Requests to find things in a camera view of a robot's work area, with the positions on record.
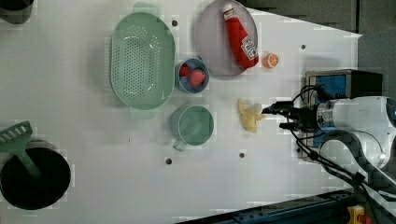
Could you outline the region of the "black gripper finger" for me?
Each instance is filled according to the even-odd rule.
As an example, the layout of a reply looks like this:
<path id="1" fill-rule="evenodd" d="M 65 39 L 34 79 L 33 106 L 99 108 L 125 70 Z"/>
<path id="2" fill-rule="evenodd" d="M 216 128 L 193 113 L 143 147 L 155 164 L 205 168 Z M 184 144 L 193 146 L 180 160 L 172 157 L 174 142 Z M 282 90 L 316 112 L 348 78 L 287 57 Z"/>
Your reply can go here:
<path id="1" fill-rule="evenodd" d="M 296 124 L 294 122 L 282 122 L 279 124 L 279 127 L 284 130 L 295 131 Z"/>
<path id="2" fill-rule="evenodd" d="M 292 101 L 276 102 L 262 110 L 263 114 L 287 116 L 293 109 Z"/>

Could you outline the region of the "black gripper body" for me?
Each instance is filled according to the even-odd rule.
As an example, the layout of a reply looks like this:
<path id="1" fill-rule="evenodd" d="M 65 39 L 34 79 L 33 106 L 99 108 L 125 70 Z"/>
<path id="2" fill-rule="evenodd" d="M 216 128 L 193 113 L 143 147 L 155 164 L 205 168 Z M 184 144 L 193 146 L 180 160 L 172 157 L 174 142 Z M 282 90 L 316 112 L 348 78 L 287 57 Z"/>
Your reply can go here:
<path id="1" fill-rule="evenodd" d="M 301 131 L 316 131 L 318 129 L 317 111 L 315 109 L 294 107 L 290 112 L 290 118 Z"/>

